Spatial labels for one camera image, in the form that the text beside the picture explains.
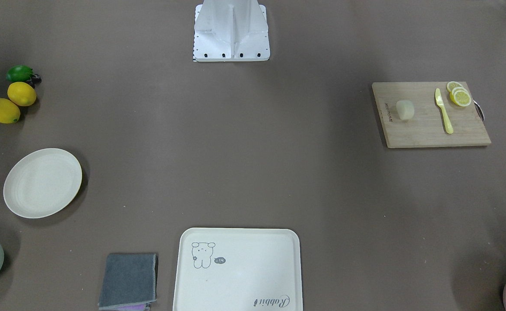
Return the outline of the yellow lemon far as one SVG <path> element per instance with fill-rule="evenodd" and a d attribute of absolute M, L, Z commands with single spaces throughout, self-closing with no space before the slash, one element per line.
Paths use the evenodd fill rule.
<path fill-rule="evenodd" d="M 37 94 L 34 88 L 25 82 L 11 83 L 7 89 L 10 101 L 22 107 L 28 107 L 35 103 Z"/>

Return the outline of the yellow plastic knife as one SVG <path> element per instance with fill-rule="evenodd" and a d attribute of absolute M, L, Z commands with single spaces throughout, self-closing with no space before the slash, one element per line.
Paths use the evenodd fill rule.
<path fill-rule="evenodd" d="M 454 128 L 453 128 L 452 123 L 451 123 L 451 121 L 449 119 L 449 116 L 448 116 L 448 113 L 446 111 L 443 98 L 441 96 L 441 90 L 439 88 L 435 89 L 434 98 L 435 98 L 435 104 L 438 106 L 438 108 L 441 111 L 441 119 L 443 121 L 445 132 L 447 134 L 453 134 Z"/>

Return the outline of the dark cherry fruit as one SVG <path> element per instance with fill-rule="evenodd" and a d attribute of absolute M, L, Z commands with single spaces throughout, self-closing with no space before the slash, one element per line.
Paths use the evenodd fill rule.
<path fill-rule="evenodd" d="M 35 88 L 35 85 L 42 82 L 42 78 L 37 73 L 33 73 L 30 76 L 30 79 L 26 81 L 32 88 Z"/>

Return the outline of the cream round plate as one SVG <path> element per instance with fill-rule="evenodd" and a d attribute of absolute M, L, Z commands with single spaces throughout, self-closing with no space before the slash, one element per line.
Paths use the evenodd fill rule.
<path fill-rule="evenodd" d="M 83 173 L 79 160 L 58 148 L 36 150 L 10 170 L 3 199 L 14 214 L 39 219 L 64 209 L 78 194 Z"/>

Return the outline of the lemon slice front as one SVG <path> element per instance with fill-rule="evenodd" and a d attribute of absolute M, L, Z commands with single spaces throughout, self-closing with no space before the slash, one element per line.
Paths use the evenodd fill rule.
<path fill-rule="evenodd" d="M 464 89 L 453 91 L 452 93 L 450 93 L 450 98 L 452 99 L 452 102 L 454 102 L 454 104 L 460 107 L 467 107 L 470 104 L 472 104 L 473 101 L 470 94 Z"/>

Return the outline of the green lime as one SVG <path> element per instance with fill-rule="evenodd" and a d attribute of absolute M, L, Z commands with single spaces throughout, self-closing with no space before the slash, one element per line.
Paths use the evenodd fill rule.
<path fill-rule="evenodd" d="M 26 65 L 16 65 L 8 69 L 6 79 L 10 82 L 26 82 L 32 79 L 33 69 Z"/>

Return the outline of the lemon slice back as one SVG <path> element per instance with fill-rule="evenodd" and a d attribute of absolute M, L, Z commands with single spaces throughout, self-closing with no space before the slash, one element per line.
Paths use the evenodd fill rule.
<path fill-rule="evenodd" d="M 459 83 L 457 81 L 449 81 L 446 85 L 446 90 L 448 90 L 450 93 L 452 93 L 458 87 L 464 88 L 462 83 Z"/>

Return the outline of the grey folded cloth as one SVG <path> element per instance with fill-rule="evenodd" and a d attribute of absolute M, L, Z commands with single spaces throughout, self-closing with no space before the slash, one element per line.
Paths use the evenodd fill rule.
<path fill-rule="evenodd" d="M 100 311 L 149 311 L 156 301 L 155 253 L 111 253 L 105 262 Z"/>

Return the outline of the cream rabbit tray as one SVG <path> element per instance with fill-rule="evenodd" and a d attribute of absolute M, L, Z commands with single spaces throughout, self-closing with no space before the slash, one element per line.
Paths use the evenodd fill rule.
<path fill-rule="evenodd" d="M 174 311 L 302 311 L 296 232 L 190 228 L 179 243 Z"/>

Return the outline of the white central mounting column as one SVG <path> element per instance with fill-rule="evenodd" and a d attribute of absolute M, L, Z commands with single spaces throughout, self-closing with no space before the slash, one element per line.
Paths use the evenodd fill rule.
<path fill-rule="evenodd" d="M 257 0 L 205 0 L 194 12 L 193 61 L 270 59 L 267 10 Z"/>

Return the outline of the yellow lemon near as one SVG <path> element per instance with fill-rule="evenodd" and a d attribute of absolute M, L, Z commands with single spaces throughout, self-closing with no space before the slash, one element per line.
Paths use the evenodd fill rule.
<path fill-rule="evenodd" d="M 20 108 L 6 98 L 0 98 L 0 123 L 14 124 L 20 119 Z"/>

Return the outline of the bamboo cutting board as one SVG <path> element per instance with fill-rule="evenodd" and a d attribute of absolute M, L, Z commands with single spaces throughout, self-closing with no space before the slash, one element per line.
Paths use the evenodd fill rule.
<path fill-rule="evenodd" d="M 450 98 L 446 82 L 374 82 L 372 91 L 383 134 L 389 148 L 478 147 L 490 145 L 478 107 L 460 107 Z M 435 104 L 435 89 L 441 90 L 446 111 L 454 128 L 447 134 L 440 108 Z M 395 104 L 410 100 L 415 114 L 411 120 L 399 119 Z"/>

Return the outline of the yellow lemon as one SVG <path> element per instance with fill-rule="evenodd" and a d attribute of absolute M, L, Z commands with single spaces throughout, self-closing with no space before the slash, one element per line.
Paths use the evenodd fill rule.
<path fill-rule="evenodd" d="M 35 103 L 37 94 L 34 88 L 25 82 L 11 83 L 7 89 L 10 101 L 22 107 L 28 107 Z"/>
<path fill-rule="evenodd" d="M 0 98 L 0 123 L 14 124 L 20 119 L 20 108 L 6 98 Z"/>

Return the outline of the white steamed bun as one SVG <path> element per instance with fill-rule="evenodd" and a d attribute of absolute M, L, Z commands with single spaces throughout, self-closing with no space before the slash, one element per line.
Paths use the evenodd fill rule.
<path fill-rule="evenodd" d="M 395 104 L 397 114 L 400 120 L 411 120 L 415 114 L 414 104 L 410 100 L 399 100 Z"/>

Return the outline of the lemon slice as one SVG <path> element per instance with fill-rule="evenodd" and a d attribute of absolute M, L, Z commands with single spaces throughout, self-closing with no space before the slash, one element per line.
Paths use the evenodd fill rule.
<path fill-rule="evenodd" d="M 450 93 L 452 93 L 458 87 L 464 88 L 462 83 L 459 83 L 457 81 L 449 81 L 446 85 L 446 90 L 448 90 Z"/>
<path fill-rule="evenodd" d="M 464 89 L 453 91 L 452 93 L 450 93 L 450 98 L 452 99 L 452 102 L 454 102 L 454 104 L 460 107 L 467 107 L 470 104 L 472 104 L 473 101 L 470 94 Z"/>

